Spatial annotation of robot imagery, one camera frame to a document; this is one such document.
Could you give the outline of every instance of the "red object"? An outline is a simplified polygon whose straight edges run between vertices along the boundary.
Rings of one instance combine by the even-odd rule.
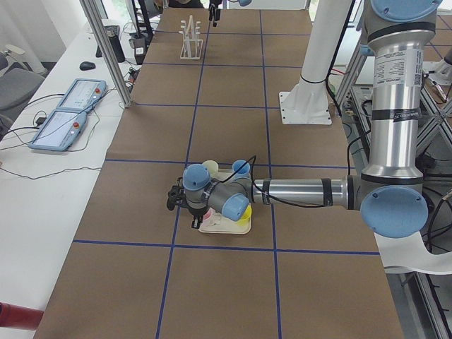
[[[0,302],[0,327],[36,330],[43,311]]]

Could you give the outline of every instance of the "label sticker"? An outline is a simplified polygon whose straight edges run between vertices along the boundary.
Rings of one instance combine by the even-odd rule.
[[[374,87],[384,85],[422,85],[421,49],[388,53],[375,58]]]

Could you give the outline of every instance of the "gray office chair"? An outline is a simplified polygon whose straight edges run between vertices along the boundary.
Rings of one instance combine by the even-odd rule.
[[[8,60],[0,53],[0,70],[6,67]],[[0,140],[43,81],[44,77],[20,68],[0,76]]]

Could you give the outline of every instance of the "black band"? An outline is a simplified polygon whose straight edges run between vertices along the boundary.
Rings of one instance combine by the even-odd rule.
[[[421,109],[418,108],[397,108],[397,109],[375,109],[372,111],[372,120],[394,120],[394,122],[418,120]]]
[[[377,184],[385,185],[418,185],[422,183],[422,178],[386,178],[386,177],[374,177],[373,175],[367,175],[361,173],[361,179],[366,182],[375,182]]]
[[[322,179],[323,186],[323,205],[333,205],[333,189],[331,188],[331,179]]]
[[[270,198],[268,197],[270,191],[271,179],[264,179],[262,182],[262,203],[270,205]]]
[[[399,25],[389,26],[386,28],[383,28],[382,30],[377,30],[376,32],[373,32],[369,35],[367,38],[368,42],[371,42],[372,40],[375,40],[378,37],[383,37],[384,35],[389,35],[392,33],[397,32],[404,32],[407,30],[431,30],[432,32],[435,31],[435,24],[434,23],[401,23]]]
[[[355,188],[353,186],[353,177],[347,175],[347,193],[348,193],[348,210],[354,210],[355,207]]]

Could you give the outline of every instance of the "black bottle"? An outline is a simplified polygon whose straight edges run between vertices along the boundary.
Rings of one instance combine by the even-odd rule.
[[[107,29],[107,36],[110,40],[110,44],[112,44],[114,55],[116,56],[116,60],[118,62],[123,62],[126,60],[124,56],[124,52],[122,51],[121,43],[119,42],[119,38],[114,32],[114,30]]]

